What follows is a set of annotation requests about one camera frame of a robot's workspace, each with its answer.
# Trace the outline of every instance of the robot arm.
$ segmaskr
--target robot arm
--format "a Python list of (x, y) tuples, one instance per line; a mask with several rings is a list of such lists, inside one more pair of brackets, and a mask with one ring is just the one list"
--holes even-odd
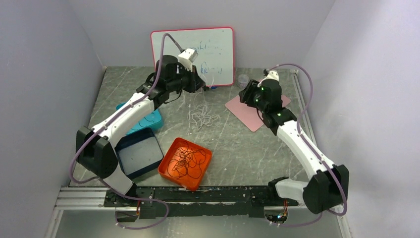
[[(309, 182), (301, 182), (282, 177), (274, 179), (269, 185), (274, 187), (277, 196), (290, 198), (305, 204), (315, 214), (343, 203), (337, 185), (322, 162), (325, 162), (339, 179), (346, 197), (349, 171), (344, 165), (336, 166), (312, 143), (302, 130), (300, 134), (298, 133), (295, 115), (282, 106), (281, 87), (277, 72), (274, 70), (267, 72), (265, 70), (264, 74), (266, 78), (261, 82), (252, 80), (239, 93), (240, 102), (262, 112), (264, 124), (292, 150), (310, 180)], [(302, 140), (302, 137), (320, 155), (321, 160)]]
[[(156, 72), (148, 76), (146, 82), (123, 107), (92, 129), (81, 127), (77, 132), (76, 150), (79, 150), (94, 133), (97, 135), (82, 150), (77, 162), (119, 193), (136, 197), (136, 185), (121, 170), (114, 148), (135, 123), (165, 103), (171, 92), (180, 94), (182, 90), (189, 93), (200, 88), (206, 90), (205, 82), (200, 79), (197, 68), (192, 65), (196, 57), (197, 52), (193, 49), (184, 50), (178, 59), (174, 56), (163, 56), (160, 77), (147, 98), (139, 103), (133, 103), (143, 98), (157, 80), (159, 61), (156, 64)], [(116, 114), (119, 114), (119, 117), (109, 123)]]

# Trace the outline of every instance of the cable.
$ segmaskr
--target cable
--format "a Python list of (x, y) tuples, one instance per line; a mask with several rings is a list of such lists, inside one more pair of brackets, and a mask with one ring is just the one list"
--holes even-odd
[(163, 104), (168, 104), (168, 103), (171, 103), (171, 102), (177, 100), (179, 97), (181, 97), (181, 94), (182, 94), (182, 90), (179, 92), (178, 97), (176, 97), (174, 100), (171, 100), (169, 102), (164, 102)]
[(169, 37), (172, 40), (172, 42), (176, 45), (176, 47), (179, 49), (179, 51), (181, 53), (184, 52), (184, 49), (178, 44), (178, 42), (176, 42), (176, 40), (171, 35), (169, 35), (168, 33), (165, 33), (162, 36), (162, 45), (160, 46), (160, 61), (162, 61), (162, 56), (163, 56), (163, 43), (164, 43), (164, 39), (165, 39), (166, 36)]
[(206, 153), (203, 149), (193, 150), (187, 141), (184, 143), (185, 146), (179, 146), (173, 153), (174, 158), (168, 163), (167, 173), (174, 179), (184, 176), (199, 179), (203, 173), (200, 165), (206, 161)]
[(154, 226), (157, 226), (157, 225), (159, 225), (160, 223), (162, 223), (167, 217), (168, 217), (168, 214), (169, 214), (169, 206), (168, 206), (168, 204), (166, 203), (166, 202), (164, 202), (164, 201), (162, 201), (162, 200), (159, 200), (159, 199), (154, 199), (154, 198), (139, 198), (139, 197), (130, 197), (130, 196), (127, 196), (127, 195), (124, 195), (124, 194), (122, 194), (122, 193), (120, 193), (120, 192), (118, 192), (118, 191), (116, 191), (115, 189), (113, 189), (111, 186), (109, 186), (105, 181), (103, 181), (102, 179), (99, 179), (99, 181), (101, 181), (105, 186), (107, 186), (113, 193), (115, 193), (115, 194), (117, 194), (118, 196), (120, 196), (120, 197), (123, 197), (123, 198), (126, 198), (126, 199), (130, 199), (130, 200), (135, 200), (135, 201), (147, 201), (147, 202), (158, 202), (158, 203), (161, 203), (161, 204), (163, 204), (163, 205), (165, 205), (165, 207), (166, 207), (166, 213), (165, 213), (165, 215), (163, 216), (163, 218), (162, 219), (160, 219), (159, 221), (157, 221), (157, 222), (155, 222), (155, 223), (153, 223), (153, 224), (151, 224), (151, 225), (148, 225), (148, 226), (145, 226), (145, 227), (127, 227), (127, 226), (123, 226), (123, 225), (121, 225), (119, 222), (118, 222), (118, 219), (117, 219), (117, 213), (115, 213), (115, 225), (116, 226), (119, 226), (119, 227), (121, 227), (121, 228), (123, 228), (123, 229), (128, 229), (128, 230), (144, 230), (144, 229), (147, 229), (147, 228), (152, 228), (152, 227), (154, 227)]
[(221, 123), (220, 115), (210, 115), (209, 108), (206, 104), (200, 104), (194, 109), (191, 109), (191, 105), (189, 105), (188, 108), (188, 122), (194, 123), (198, 130), (200, 130), (203, 125), (218, 126)]
[[(285, 65), (291, 65), (291, 66), (294, 66), (294, 67), (297, 67), (297, 68), (299, 68), (300, 70), (302, 70), (303, 71), (303, 73), (305, 73), (305, 75), (306, 75), (306, 77), (308, 78), (308, 80), (309, 80), (309, 85), (310, 85), (310, 88), (311, 88), (311, 90), (310, 90), (310, 94), (309, 94), (309, 100), (308, 100), (308, 103), (305, 105), (305, 108), (302, 110), (302, 112), (300, 113), (300, 115), (299, 115), (299, 117), (298, 117), (298, 120), (297, 120), (297, 125), (296, 125), (296, 127), (297, 127), (297, 131), (298, 131), (298, 134), (301, 134), (301, 128), (300, 128), (300, 121), (302, 120), (302, 118), (303, 118), (303, 115), (305, 114), (305, 112), (308, 110), (308, 107), (309, 107), (309, 104), (311, 103), (311, 100), (312, 100), (312, 95), (313, 95), (313, 93), (314, 93), (314, 87), (313, 87), (313, 83), (312, 83), (312, 79), (311, 79), (311, 77), (309, 76), (309, 73), (303, 68), (303, 67), (301, 67), (300, 65), (297, 65), (297, 64), (295, 64), (295, 63), (283, 63), (283, 64), (278, 64), (278, 65), (276, 65), (276, 66), (274, 66), (274, 67), (272, 67), (272, 68), (270, 68), (268, 71), (270, 71), (270, 70), (273, 70), (273, 69), (275, 69), (275, 68), (277, 68), (277, 67), (281, 67), (281, 66), (285, 66)], [(331, 168), (327, 165), (327, 163), (325, 162), (325, 161), (323, 161), (322, 160), (322, 157), (321, 157), (321, 155), (315, 150), (315, 148), (313, 147), (313, 146), (311, 146), (311, 144), (309, 143), (309, 141), (304, 137), (304, 136), (300, 136), (301, 138), (302, 138), (302, 140), (304, 141), (304, 143), (310, 148), (310, 150), (313, 152), (313, 154), (315, 154), (315, 156), (321, 161), (321, 163), (325, 166), (325, 168), (328, 170), (328, 172), (331, 174), (331, 177), (332, 177), (332, 179), (334, 180), (334, 182), (335, 182), (335, 184), (337, 185), (337, 187), (338, 187), (338, 190), (340, 191), (340, 194), (341, 194), (341, 198), (343, 199), (343, 212), (341, 212), (341, 213), (337, 213), (337, 212), (335, 212), (335, 211), (332, 211), (331, 209), (329, 209), (328, 211), (330, 212), (330, 213), (332, 213), (332, 214), (334, 214), (334, 215), (336, 215), (336, 216), (344, 216), (346, 213), (347, 213), (347, 199), (346, 199), (346, 195), (344, 194), (344, 190), (343, 190), (343, 187), (341, 187), (341, 184), (340, 184), (340, 182), (338, 181), (338, 178), (337, 178), (337, 176), (334, 174), (334, 172), (331, 170)]]
[(136, 215), (140, 215), (140, 201), (137, 201), (137, 207), (136, 207)]
[(288, 202), (287, 202), (287, 199), (285, 199), (285, 200), (284, 200), (283, 214), (284, 214), (285, 216), (287, 216), (288, 212), (289, 212), (289, 204), (288, 204)]
[(258, 117), (260, 118), (260, 120), (262, 121), (262, 122), (264, 122), (264, 120), (261, 118), (261, 116), (260, 116), (260, 113), (258, 112), (258, 108), (257, 108), (257, 115), (258, 115)]
[(155, 75), (155, 72), (153, 72), (153, 73), (151, 73), (151, 74), (149, 74), (149, 76), (147, 76), (147, 78), (146, 78), (146, 83), (148, 83), (148, 82), (150, 82), (150, 80), (153, 78), (153, 76)]

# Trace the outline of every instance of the tangled cable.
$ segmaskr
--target tangled cable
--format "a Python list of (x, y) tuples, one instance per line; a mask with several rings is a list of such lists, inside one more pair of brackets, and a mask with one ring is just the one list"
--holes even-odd
[[(204, 78), (205, 82), (207, 83), (207, 79), (203, 74), (200, 75), (200, 77)], [(213, 86), (213, 83), (214, 83), (214, 77), (209, 88)], [(195, 95), (194, 100), (193, 100), (193, 108), (191, 108), (191, 104), (188, 105), (188, 108), (189, 108), (188, 115), (187, 115), (188, 122), (195, 124), (198, 130), (200, 130), (201, 127), (203, 127), (203, 125), (218, 126), (221, 123), (220, 115), (219, 114), (211, 115), (207, 104), (200, 104), (200, 105), (195, 106), (196, 98), (202, 92), (203, 92), (203, 89), (201, 89), (201, 91)]]
[(175, 158), (169, 161), (168, 175), (174, 179), (189, 176), (198, 179), (203, 173), (200, 167), (206, 161), (206, 153), (203, 149), (193, 150), (188, 142), (182, 142), (185, 146), (176, 149)]

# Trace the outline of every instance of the gray metal table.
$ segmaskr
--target gray metal table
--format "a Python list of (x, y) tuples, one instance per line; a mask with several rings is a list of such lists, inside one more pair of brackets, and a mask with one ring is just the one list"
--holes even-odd
[[(135, 89), (144, 82), (147, 75), (153, 72), (152, 67), (109, 67), (106, 71), (98, 99), (92, 113), (89, 126), (93, 126), (115, 111), (115, 106), (127, 101)], [(250, 78), (262, 77), (262, 69), (236, 69), (236, 76), (246, 74)], [(296, 115), (302, 109), (300, 90), (297, 86), (296, 75), (290, 70), (281, 70), (280, 83), (283, 94), (292, 101), (288, 108)], [(201, 185), (266, 185), (274, 178), (289, 176), (296, 180), (308, 180), (306, 173), (291, 150), (268, 128), (264, 126), (256, 132), (247, 129), (224, 106), (226, 102), (238, 95), (240, 91), (236, 86), (219, 87), (205, 94), (183, 93), (177, 101), (163, 105), (160, 112), (164, 119), (164, 127), (157, 132), (157, 139), (164, 153), (177, 137), (194, 141), (213, 151), (210, 166)], [(203, 126), (200, 130), (188, 123), (188, 105), (206, 103), (212, 114), (219, 114), (221, 123), (216, 127)], [(302, 125), (305, 132), (312, 136), (310, 124), (304, 118)], [(93, 176), (82, 166), (78, 165), (74, 172), (78, 179), (87, 179)], [(163, 179), (157, 171), (137, 178), (138, 185), (174, 185)], [(98, 181), (91, 181), (82, 186), (103, 186)], [(314, 225), (302, 228), (277, 228), (269, 226), (268, 222), (260, 218), (247, 216), (221, 216), (221, 217), (169, 217), (159, 226), (142, 231), (128, 231), (116, 227), (113, 220), (113, 211), (101, 209), (101, 204), (91, 202), (97, 209), (83, 207), (75, 202), (74, 208), (55, 210), (54, 214), (61, 223), (52, 229), (58, 238), (78, 237), (342, 237), (338, 219), (325, 213), (324, 217)], [(313, 220), (317, 215), (310, 213), (304, 207), (291, 207), (289, 224), (299, 224)], [(129, 226), (150, 225), (160, 218), (152, 220), (137, 220)]]
[[(126, 102), (153, 71), (153, 67), (109, 67), (89, 126), (96, 125), (115, 112), (115, 107)], [(260, 79), (263, 69), (237, 68), (236, 77), (240, 74)], [(291, 99), (287, 108), (297, 116), (302, 105), (294, 77), (288, 69), (280, 70), (279, 75), (283, 94)], [(224, 104), (237, 96), (239, 91), (237, 86), (231, 86), (218, 87), (200, 94), (183, 93), (178, 100), (162, 105), (159, 110), (164, 126), (156, 133), (156, 137), (163, 152), (167, 152), (177, 137), (183, 137), (212, 150), (211, 163), (201, 185), (264, 185), (282, 176), (307, 180), (303, 167), (291, 150), (268, 128), (262, 126), (256, 132), (251, 132), (226, 109)], [(172, 93), (170, 100), (176, 96)], [(188, 106), (193, 104), (207, 104), (210, 114), (220, 115), (220, 125), (204, 125), (198, 130), (195, 124), (187, 120)], [(305, 124), (302, 127), (309, 133)], [(74, 175), (78, 179), (93, 176), (81, 165), (77, 165)], [(137, 178), (135, 182), (138, 185), (150, 186), (175, 185), (163, 179), (157, 170)], [(103, 185), (99, 181), (91, 181), (82, 186)]]

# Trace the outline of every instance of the gray wall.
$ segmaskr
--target gray wall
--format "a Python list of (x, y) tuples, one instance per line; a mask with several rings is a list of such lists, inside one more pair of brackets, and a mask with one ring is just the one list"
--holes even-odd
[(102, 66), (66, 0), (0, 0), (0, 237), (43, 237)]
[(416, 0), (337, 1), (304, 60), (317, 142), (350, 170), (356, 238), (420, 237), (419, 12)]
[(231, 26), (236, 65), (271, 67), (283, 61), (302, 62), (334, 0), (70, 2), (107, 66), (153, 66), (154, 30)]

